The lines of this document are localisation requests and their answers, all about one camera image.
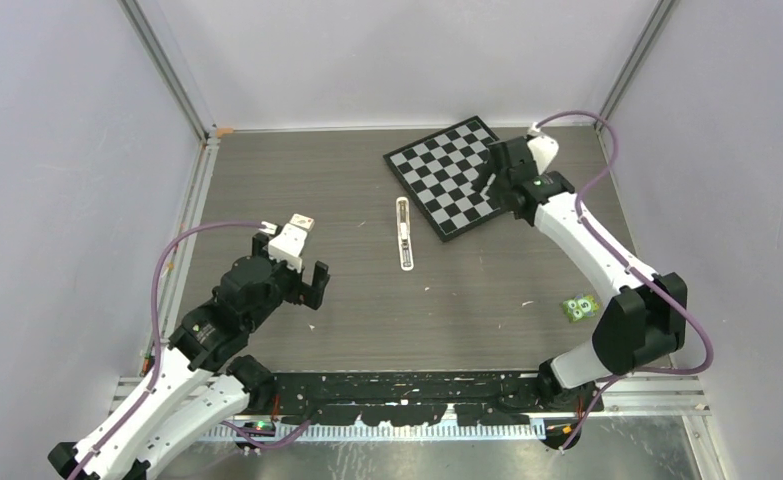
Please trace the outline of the white stapler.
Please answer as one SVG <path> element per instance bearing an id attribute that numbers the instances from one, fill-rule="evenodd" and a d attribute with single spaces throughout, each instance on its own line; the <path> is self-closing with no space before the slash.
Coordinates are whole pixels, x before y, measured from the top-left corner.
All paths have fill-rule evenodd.
<path id="1" fill-rule="evenodd" d="M 406 197 L 398 197 L 395 200 L 395 212 L 400 267 L 403 271 L 411 271 L 414 268 L 414 260 L 411 248 L 410 205 Z"/>

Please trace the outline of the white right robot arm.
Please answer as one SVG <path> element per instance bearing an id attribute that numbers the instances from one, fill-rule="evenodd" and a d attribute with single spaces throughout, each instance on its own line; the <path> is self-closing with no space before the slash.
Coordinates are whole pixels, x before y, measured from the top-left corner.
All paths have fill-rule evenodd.
<path id="1" fill-rule="evenodd" d="M 683 347 L 684 280 L 658 274 L 630 254 L 585 207 L 570 182 L 546 166 L 557 143 L 541 135 L 497 141 L 486 148 L 474 183 L 498 206 L 554 241 L 589 280 L 602 314 L 589 340 L 543 362 L 536 379 L 541 403 L 563 410 L 578 387 L 623 375 Z"/>

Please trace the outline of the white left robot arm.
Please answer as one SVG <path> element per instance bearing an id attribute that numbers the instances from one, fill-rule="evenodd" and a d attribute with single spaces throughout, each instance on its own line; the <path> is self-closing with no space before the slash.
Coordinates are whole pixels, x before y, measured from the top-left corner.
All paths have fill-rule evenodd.
<path id="1" fill-rule="evenodd" d="M 269 224 L 257 234 L 251 254 L 233 263 L 211 299 L 183 317 L 136 392 L 87 437 L 50 451 L 57 473 L 65 479 L 121 478 L 136 464 L 146 435 L 245 348 L 282 303 L 318 309 L 329 274 L 317 263 L 312 282 L 303 281 L 301 254 L 308 236 L 307 228 L 294 223 Z"/>

